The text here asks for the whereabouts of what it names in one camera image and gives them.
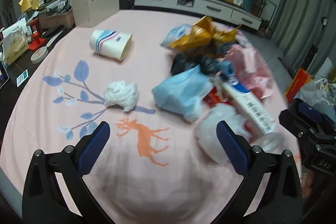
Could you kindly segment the white blue medicine box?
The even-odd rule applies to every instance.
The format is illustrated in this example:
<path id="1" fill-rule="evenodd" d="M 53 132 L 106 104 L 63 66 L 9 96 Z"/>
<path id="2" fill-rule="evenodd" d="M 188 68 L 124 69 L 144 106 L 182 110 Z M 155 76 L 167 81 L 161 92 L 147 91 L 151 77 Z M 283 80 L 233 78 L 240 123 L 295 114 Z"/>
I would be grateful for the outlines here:
<path id="1" fill-rule="evenodd" d="M 247 119 L 247 128 L 254 138 L 273 133 L 276 121 L 257 97 L 235 77 L 222 82 L 222 88 L 232 100 L 237 111 Z"/>

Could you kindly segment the pink plastic bag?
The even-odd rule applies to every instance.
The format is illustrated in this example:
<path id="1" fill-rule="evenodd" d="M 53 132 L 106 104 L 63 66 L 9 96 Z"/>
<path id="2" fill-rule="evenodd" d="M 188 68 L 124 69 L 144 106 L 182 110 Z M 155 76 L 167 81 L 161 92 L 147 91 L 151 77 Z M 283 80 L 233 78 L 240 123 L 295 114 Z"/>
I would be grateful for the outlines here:
<path id="1" fill-rule="evenodd" d="M 274 95 L 274 79 L 258 50 L 254 47 L 233 45 L 224 57 L 230 61 L 235 70 L 235 77 L 259 100 Z"/>

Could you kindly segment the white plastic bag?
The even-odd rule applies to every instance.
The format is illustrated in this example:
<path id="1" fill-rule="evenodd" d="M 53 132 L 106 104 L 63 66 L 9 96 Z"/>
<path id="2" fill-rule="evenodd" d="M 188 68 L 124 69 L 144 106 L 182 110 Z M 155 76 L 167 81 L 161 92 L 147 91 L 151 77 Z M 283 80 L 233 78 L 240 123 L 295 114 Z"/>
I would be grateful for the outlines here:
<path id="1" fill-rule="evenodd" d="M 217 164 L 225 163 L 228 161 L 226 151 L 237 147 L 229 130 L 250 141 L 252 135 L 244 128 L 246 121 L 233 106 L 218 104 L 195 130 L 198 145 L 212 161 Z"/>

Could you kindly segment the white tissue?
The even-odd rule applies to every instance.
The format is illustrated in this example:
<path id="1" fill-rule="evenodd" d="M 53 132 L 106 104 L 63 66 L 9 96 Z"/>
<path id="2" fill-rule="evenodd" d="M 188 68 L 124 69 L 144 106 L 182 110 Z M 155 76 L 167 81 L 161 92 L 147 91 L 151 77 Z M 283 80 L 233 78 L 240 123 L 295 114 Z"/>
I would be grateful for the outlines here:
<path id="1" fill-rule="evenodd" d="M 106 107 L 120 106 L 124 112 L 132 111 L 138 100 L 138 86 L 125 81 L 109 83 L 103 92 Z"/>

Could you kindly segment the light blue cloth mask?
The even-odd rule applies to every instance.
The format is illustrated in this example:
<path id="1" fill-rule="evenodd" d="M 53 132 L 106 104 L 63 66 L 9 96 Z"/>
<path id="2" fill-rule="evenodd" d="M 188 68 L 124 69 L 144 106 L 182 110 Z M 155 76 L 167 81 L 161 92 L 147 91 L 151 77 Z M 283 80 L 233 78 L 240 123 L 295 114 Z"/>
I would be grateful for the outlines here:
<path id="1" fill-rule="evenodd" d="M 155 104 L 163 110 L 183 116 L 192 123 L 202 114 L 203 98 L 213 89 L 209 78 L 196 67 L 171 76 L 154 87 L 151 92 Z"/>

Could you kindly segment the yellow snack bag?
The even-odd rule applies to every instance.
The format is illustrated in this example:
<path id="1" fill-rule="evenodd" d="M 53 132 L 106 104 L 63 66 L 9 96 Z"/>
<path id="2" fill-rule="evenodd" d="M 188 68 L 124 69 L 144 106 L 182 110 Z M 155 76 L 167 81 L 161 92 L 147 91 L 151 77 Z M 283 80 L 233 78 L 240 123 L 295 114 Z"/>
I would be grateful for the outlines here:
<path id="1" fill-rule="evenodd" d="M 191 26 L 189 34 L 168 43 L 168 47 L 189 57 L 205 55 L 223 58 L 238 41 L 240 26 L 225 31 L 218 30 L 209 16 L 204 16 Z"/>

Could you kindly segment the striped paper cup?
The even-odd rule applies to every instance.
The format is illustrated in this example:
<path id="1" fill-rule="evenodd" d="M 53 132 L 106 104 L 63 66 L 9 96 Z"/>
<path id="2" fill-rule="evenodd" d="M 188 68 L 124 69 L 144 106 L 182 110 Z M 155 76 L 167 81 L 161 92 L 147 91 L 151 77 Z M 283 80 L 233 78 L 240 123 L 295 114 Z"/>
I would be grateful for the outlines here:
<path id="1" fill-rule="evenodd" d="M 98 55 L 123 61 L 129 52 L 132 36 L 119 31 L 95 30 L 91 35 L 89 46 Z"/>

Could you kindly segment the grey curtain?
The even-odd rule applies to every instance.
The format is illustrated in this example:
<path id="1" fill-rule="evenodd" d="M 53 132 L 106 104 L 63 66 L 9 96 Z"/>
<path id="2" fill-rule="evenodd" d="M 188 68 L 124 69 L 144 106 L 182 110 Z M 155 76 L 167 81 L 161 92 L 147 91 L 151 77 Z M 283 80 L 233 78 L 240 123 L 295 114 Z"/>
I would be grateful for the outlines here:
<path id="1" fill-rule="evenodd" d="M 271 40 L 293 69 L 298 69 L 311 45 L 318 48 L 309 73 L 316 73 L 335 54 L 334 0 L 281 0 L 272 24 Z"/>

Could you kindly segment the red cigarette box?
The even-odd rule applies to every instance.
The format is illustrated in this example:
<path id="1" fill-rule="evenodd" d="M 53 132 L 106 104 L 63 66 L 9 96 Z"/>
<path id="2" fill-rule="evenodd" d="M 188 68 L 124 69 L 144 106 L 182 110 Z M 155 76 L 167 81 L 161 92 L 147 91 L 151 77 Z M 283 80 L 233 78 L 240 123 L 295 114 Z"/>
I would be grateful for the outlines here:
<path id="1" fill-rule="evenodd" d="M 212 88 L 212 90 L 203 98 L 203 102 L 209 107 L 213 108 L 219 104 L 227 104 L 231 105 L 229 99 L 219 92 L 216 88 Z"/>

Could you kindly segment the pink printed tablecloth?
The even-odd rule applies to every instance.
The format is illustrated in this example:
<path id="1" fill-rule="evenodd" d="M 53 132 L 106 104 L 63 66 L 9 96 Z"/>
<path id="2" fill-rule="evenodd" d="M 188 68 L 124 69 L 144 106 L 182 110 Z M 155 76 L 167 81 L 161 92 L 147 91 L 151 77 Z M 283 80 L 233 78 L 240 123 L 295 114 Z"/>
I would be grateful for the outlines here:
<path id="1" fill-rule="evenodd" d="M 1 168 L 24 223 L 300 223 L 298 144 L 237 28 L 119 11 L 24 87 Z"/>

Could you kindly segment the potted green plant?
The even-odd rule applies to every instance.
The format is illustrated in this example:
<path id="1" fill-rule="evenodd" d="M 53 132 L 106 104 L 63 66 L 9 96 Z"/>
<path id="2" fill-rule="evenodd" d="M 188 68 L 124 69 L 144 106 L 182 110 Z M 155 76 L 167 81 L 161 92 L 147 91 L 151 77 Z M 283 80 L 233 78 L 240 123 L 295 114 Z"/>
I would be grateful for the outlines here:
<path id="1" fill-rule="evenodd" d="M 251 14 L 260 17 L 265 6 L 266 0 L 253 0 Z"/>

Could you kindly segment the black crumpled wrapper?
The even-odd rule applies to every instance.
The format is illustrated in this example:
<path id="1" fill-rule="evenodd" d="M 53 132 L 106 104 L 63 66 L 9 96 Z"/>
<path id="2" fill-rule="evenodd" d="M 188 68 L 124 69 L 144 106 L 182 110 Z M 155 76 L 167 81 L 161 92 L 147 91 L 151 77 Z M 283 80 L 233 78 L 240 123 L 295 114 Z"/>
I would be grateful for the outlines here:
<path id="1" fill-rule="evenodd" d="M 195 67 L 199 67 L 201 73 L 207 76 L 214 76 L 221 73 L 219 61 L 205 55 L 190 57 L 184 53 L 178 53 L 174 57 L 170 73 L 174 76 L 179 73 L 189 71 Z"/>

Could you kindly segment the round white tape tin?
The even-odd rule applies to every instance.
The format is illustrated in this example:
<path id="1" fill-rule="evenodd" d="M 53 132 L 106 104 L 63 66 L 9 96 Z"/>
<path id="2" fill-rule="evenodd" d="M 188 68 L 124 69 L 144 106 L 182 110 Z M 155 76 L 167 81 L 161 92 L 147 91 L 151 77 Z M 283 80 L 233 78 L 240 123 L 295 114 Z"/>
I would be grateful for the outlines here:
<path id="1" fill-rule="evenodd" d="M 48 53 L 49 50 L 46 46 L 41 47 L 32 54 L 30 60 L 33 64 L 38 64 L 48 55 Z"/>

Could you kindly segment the red stamp holder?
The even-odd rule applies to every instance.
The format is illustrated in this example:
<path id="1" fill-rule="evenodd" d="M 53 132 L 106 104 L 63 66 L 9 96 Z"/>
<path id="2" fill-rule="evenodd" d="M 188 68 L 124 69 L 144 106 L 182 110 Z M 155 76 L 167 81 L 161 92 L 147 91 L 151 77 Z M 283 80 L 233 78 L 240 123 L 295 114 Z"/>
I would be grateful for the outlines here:
<path id="1" fill-rule="evenodd" d="M 29 50 L 34 51 L 39 49 L 44 43 L 45 38 L 42 38 L 42 28 L 39 23 L 38 18 L 34 18 L 30 23 L 29 26 L 32 31 L 31 35 L 31 42 L 29 44 Z"/>

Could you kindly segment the white TV cabinet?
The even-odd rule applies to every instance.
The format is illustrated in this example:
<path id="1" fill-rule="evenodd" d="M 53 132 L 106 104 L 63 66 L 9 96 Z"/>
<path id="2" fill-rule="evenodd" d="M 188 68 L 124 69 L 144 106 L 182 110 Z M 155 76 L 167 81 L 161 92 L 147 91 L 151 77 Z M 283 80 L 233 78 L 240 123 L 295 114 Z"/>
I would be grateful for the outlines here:
<path id="1" fill-rule="evenodd" d="M 254 30 L 258 30 L 261 25 L 261 19 L 257 16 L 220 0 L 134 0 L 134 6 L 208 15 L 213 20 L 243 25 Z"/>

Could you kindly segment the light blue snack wrapper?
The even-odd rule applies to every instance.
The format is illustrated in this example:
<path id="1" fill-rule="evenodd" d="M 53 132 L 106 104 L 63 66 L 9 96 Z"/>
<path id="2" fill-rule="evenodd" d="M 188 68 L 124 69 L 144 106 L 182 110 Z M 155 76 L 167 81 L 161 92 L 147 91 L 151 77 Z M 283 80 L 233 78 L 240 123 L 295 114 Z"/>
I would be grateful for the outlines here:
<path id="1" fill-rule="evenodd" d="M 167 36 L 160 42 L 160 45 L 168 48 L 169 44 L 175 42 L 176 40 L 182 38 L 185 35 L 188 35 L 191 32 L 192 25 L 183 24 L 177 26 L 169 31 Z"/>

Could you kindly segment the white storage box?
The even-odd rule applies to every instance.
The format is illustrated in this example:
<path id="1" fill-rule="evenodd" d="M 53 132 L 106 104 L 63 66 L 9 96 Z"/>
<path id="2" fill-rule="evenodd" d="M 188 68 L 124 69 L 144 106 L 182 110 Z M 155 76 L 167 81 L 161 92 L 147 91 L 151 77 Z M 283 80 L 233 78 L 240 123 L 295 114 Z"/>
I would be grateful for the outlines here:
<path id="1" fill-rule="evenodd" d="M 120 11 L 120 0 L 71 0 L 77 27 L 92 28 Z"/>

